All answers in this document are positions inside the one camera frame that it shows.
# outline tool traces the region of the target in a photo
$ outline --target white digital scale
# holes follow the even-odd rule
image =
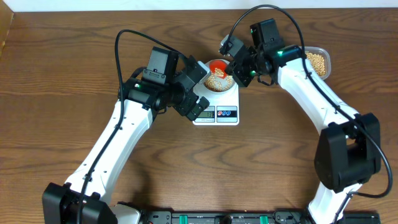
[[[229,90],[215,92],[207,89],[204,84],[196,84],[193,92],[201,98],[204,96],[210,105],[193,122],[195,125],[225,125],[239,124],[239,88],[233,81]]]

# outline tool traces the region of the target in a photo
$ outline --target beans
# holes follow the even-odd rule
[[[313,69],[320,77],[326,75],[325,59],[322,57],[322,55],[307,53],[307,58],[311,62]]]
[[[211,91],[222,92],[229,90],[233,85],[232,76],[224,77],[224,71],[219,68],[215,68],[215,72],[211,73],[209,78],[205,82],[207,89]]]

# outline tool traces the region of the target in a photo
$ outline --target wooden table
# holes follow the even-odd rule
[[[62,184],[86,157],[117,100],[114,39],[136,29],[204,62],[244,11],[17,13],[0,59],[0,222],[42,223],[41,196]],[[398,168],[398,9],[295,9],[307,46],[326,49],[327,84],[381,123],[382,147]],[[275,18],[287,44],[299,42],[281,13],[256,11],[235,33]],[[126,34],[123,75],[147,65],[154,44]],[[174,210],[304,208],[315,195],[318,134],[278,86],[241,89],[237,127],[199,127],[176,111],[158,116],[119,177],[112,204]],[[361,190],[385,189],[384,167]],[[397,223],[397,185],[384,199],[355,197],[348,210],[377,210]]]

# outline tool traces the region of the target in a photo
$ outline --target white background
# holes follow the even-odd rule
[[[259,4],[282,8],[398,7],[398,0],[3,0],[14,12],[248,9]]]

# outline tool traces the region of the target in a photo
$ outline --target green clip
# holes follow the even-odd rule
[[[268,224],[268,216],[260,216],[260,224]]]
[[[180,215],[180,224],[188,224],[188,215]]]

